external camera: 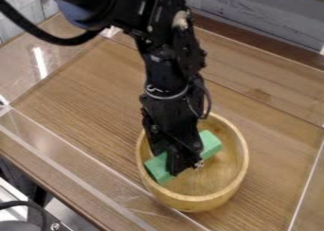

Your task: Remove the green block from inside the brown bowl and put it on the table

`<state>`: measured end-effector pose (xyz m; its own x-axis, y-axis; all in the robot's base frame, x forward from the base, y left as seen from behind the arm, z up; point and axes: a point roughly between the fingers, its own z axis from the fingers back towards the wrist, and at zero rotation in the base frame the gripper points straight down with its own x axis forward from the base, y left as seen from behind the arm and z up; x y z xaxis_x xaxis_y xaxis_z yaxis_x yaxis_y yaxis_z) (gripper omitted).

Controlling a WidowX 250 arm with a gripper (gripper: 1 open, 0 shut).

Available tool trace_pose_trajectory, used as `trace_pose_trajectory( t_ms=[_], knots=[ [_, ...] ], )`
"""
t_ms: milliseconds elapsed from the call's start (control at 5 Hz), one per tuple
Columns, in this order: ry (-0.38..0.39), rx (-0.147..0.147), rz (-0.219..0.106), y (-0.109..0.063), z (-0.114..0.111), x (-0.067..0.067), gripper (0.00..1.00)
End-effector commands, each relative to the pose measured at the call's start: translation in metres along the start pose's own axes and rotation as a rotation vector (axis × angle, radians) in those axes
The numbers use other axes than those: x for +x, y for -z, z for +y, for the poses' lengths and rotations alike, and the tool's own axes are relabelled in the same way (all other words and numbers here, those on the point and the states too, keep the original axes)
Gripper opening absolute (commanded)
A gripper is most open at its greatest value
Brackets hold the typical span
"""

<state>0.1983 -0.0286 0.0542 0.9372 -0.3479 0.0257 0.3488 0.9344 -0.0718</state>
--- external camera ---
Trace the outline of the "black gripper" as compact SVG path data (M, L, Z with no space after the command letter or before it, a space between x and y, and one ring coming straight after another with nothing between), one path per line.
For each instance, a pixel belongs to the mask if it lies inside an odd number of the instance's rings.
M202 161L202 140L197 123L212 110L212 98L202 78L194 78L176 98L141 96L142 125L154 156L166 153L165 170L172 176L177 169L196 168Z

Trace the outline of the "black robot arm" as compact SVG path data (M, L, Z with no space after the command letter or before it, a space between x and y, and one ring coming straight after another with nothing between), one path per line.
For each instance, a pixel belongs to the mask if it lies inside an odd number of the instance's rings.
M166 155L165 170L178 175L202 164L197 124L209 116L212 100L200 71L206 66L186 0L57 0L59 11L83 34L62 38L38 27L8 0L0 13L39 40L74 46L118 27L136 44L146 66L142 124L150 149Z

